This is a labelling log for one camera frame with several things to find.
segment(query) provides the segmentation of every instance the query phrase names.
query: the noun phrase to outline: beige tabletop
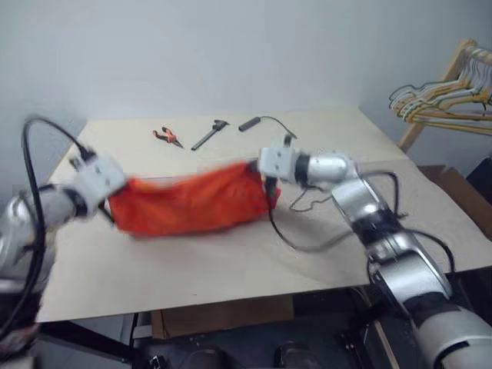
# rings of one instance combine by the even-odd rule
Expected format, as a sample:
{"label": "beige tabletop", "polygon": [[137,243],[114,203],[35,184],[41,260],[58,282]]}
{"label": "beige tabletop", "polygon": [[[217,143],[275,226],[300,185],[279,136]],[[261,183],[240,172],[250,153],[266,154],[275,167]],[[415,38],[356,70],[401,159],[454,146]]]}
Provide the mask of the beige tabletop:
{"label": "beige tabletop", "polygon": [[[260,148],[280,144],[284,130],[273,121],[238,131],[241,123],[255,115],[90,121],[79,138],[97,152],[110,154],[128,175],[179,177],[253,158]],[[294,131],[299,137],[295,146],[305,151],[342,151],[359,163],[361,171],[395,171],[403,182],[401,210],[411,214],[404,224],[446,241],[458,270],[492,264],[492,244],[472,220],[357,109],[269,115]],[[190,151],[215,118],[231,126],[199,150]],[[151,131],[162,125],[173,130],[186,150],[152,136]],[[65,157],[52,181],[69,181],[72,176]],[[384,179],[374,183],[392,201],[391,184]],[[300,190],[283,184],[282,191],[278,224],[297,244],[316,245],[347,230],[332,204],[309,213],[292,213],[287,207]],[[298,206],[321,197],[309,194]],[[442,251],[423,243],[447,270]],[[300,253],[283,244],[265,218],[218,234],[135,240],[97,215],[59,231],[57,262],[38,319],[127,314],[365,283],[365,256],[354,237],[320,254]]]}

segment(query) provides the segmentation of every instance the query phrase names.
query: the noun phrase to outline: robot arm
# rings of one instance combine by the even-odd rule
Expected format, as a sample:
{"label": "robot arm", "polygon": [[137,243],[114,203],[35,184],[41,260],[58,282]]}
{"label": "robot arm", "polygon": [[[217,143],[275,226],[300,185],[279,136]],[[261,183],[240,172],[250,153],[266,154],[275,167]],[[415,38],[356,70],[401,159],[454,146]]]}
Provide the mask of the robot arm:
{"label": "robot arm", "polygon": [[347,156],[302,154],[293,148],[264,148],[258,170],[301,187],[335,184],[335,205],[365,248],[372,282],[411,319],[431,367],[490,367],[492,327],[450,301],[451,285],[416,237]]}
{"label": "robot arm", "polygon": [[[56,231],[71,219],[93,216],[99,205],[126,183],[123,171],[110,158],[92,155],[86,161],[77,158],[72,164],[77,171],[73,181],[40,191],[46,234],[42,269],[32,296],[10,332],[0,339],[0,361],[29,346],[36,334],[39,301],[55,262]],[[0,218],[0,326],[11,317],[25,288],[35,240],[33,209],[32,197],[13,198]]]}

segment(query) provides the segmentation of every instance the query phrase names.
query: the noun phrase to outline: orange-handled pliers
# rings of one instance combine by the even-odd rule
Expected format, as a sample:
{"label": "orange-handled pliers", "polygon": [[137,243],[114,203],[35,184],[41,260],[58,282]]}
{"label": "orange-handled pliers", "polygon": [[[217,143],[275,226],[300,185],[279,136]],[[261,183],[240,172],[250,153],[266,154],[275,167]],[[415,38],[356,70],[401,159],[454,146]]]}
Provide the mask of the orange-handled pliers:
{"label": "orange-handled pliers", "polygon": [[162,131],[164,132],[163,135],[160,135],[157,131],[152,131],[152,133],[159,140],[166,141],[169,144],[175,144],[179,148],[184,148],[181,142],[178,141],[178,137],[169,128],[162,127]]}

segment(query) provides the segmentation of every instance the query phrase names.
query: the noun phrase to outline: cardboard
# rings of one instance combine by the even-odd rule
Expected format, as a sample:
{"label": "cardboard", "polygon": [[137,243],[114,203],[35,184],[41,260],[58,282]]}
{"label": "cardboard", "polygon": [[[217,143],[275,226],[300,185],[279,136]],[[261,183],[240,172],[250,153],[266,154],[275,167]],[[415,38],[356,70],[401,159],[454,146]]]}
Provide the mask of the cardboard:
{"label": "cardboard", "polygon": [[158,324],[152,316],[152,328],[164,331],[166,338],[294,319],[290,295],[176,307],[160,312],[164,327],[155,327]]}
{"label": "cardboard", "polygon": [[492,205],[455,168],[443,171],[444,165],[426,165],[419,169],[467,213],[486,237],[492,238]]}

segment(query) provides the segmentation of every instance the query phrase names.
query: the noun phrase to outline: orange cloth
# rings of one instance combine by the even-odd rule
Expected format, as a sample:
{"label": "orange cloth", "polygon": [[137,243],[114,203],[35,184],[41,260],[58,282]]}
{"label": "orange cloth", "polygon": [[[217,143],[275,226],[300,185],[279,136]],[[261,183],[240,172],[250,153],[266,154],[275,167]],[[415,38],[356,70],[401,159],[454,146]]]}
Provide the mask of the orange cloth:
{"label": "orange cloth", "polygon": [[[279,195],[277,189],[274,202]],[[132,178],[109,198],[109,204],[116,226],[141,236],[214,231],[255,221],[268,211],[261,176],[251,171],[248,163],[167,187]]]}

